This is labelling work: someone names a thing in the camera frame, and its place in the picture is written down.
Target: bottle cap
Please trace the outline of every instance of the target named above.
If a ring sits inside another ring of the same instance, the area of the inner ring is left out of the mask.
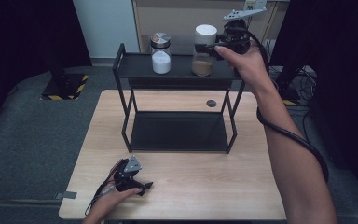
[[[196,44],[213,44],[216,41],[217,29],[208,24],[202,24],[196,27]]]
[[[154,49],[166,49],[171,44],[171,36],[165,33],[155,33],[150,37],[150,44]]]

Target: white powder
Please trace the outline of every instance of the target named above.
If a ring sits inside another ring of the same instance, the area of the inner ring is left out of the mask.
[[[164,74],[171,70],[171,57],[166,52],[159,50],[152,56],[153,70],[156,73]]]

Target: gray floor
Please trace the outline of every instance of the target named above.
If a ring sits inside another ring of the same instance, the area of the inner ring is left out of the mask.
[[[61,202],[54,197],[66,190],[101,91],[115,89],[116,85],[107,66],[68,71],[89,75],[77,100],[40,100],[49,81],[46,73],[19,83],[0,110],[0,223],[79,223],[59,218]],[[289,109],[302,130],[308,109]],[[313,120],[312,113],[305,120],[309,139],[328,158]],[[327,162],[339,222],[358,223],[356,178],[351,171]]]

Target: hand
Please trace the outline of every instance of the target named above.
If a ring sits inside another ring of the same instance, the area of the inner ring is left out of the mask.
[[[266,71],[263,57],[256,46],[251,46],[245,54],[238,54],[225,47],[216,47],[216,52],[228,61],[228,64],[238,69],[242,79],[255,93],[260,88],[270,87],[272,82]]]
[[[112,174],[109,178],[109,184],[107,184],[101,192],[104,192],[106,189],[109,189],[114,185]],[[126,198],[129,198],[132,195],[140,193],[142,189],[127,189],[119,192],[116,188],[106,193],[100,199],[98,199],[92,206],[89,214],[84,218],[83,223],[101,223],[101,221],[113,211],[113,209]]]

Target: glass jar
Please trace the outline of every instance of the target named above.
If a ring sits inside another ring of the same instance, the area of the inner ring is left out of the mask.
[[[217,29],[212,25],[199,25],[195,31],[195,44],[213,44],[216,40]],[[214,57],[208,53],[197,52],[193,50],[193,61],[191,71],[200,77],[209,76],[213,71]]]
[[[153,71],[165,74],[171,70],[171,37],[165,33],[155,33],[150,37]]]

